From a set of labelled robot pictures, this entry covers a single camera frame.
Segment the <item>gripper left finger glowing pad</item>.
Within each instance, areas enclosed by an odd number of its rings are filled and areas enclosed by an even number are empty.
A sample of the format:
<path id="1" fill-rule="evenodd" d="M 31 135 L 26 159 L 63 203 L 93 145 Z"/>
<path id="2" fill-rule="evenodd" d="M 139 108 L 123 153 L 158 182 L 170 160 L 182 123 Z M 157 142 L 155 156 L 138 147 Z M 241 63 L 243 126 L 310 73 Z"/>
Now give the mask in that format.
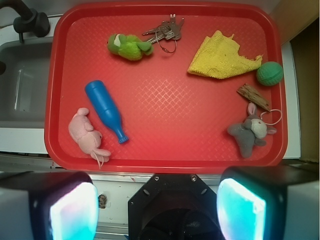
<path id="1" fill-rule="evenodd" d="M 98 190 L 85 172 L 1 172 L 2 240 L 93 240 Z"/>

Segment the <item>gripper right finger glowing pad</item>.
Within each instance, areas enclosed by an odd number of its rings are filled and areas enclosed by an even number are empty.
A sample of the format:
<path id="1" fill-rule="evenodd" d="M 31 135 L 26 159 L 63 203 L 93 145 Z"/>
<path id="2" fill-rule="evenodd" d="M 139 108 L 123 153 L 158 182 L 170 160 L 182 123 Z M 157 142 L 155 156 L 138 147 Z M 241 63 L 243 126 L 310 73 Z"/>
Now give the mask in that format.
<path id="1" fill-rule="evenodd" d="M 216 209 L 226 240 L 318 240 L 319 169 L 229 167 L 221 175 Z"/>

